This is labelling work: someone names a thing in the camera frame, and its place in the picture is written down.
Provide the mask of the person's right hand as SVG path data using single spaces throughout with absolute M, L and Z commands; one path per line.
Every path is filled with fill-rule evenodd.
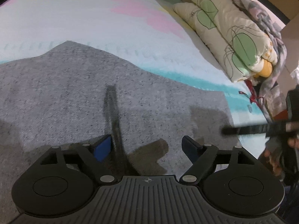
M 298 175 L 298 138 L 271 137 L 263 155 L 275 176 L 296 178 Z

